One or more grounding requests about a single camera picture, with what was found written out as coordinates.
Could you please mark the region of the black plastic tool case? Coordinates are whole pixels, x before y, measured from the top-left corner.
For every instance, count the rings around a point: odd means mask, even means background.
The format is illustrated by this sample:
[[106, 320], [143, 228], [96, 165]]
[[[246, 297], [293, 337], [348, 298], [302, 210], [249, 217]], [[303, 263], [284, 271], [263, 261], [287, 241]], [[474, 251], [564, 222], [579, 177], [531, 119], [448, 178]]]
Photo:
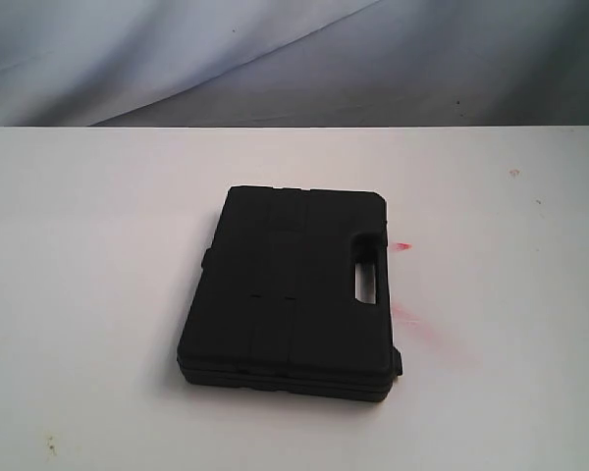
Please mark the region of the black plastic tool case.
[[402, 373], [387, 222], [372, 191], [230, 188], [177, 347], [185, 379], [385, 399]]

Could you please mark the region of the grey-blue backdrop cloth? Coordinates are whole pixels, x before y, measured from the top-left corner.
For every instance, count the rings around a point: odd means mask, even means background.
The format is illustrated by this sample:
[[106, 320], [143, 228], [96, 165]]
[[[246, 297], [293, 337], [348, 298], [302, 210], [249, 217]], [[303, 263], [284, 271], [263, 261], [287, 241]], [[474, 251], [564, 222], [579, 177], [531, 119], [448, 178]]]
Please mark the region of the grey-blue backdrop cloth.
[[0, 126], [589, 125], [589, 1], [0, 1]]

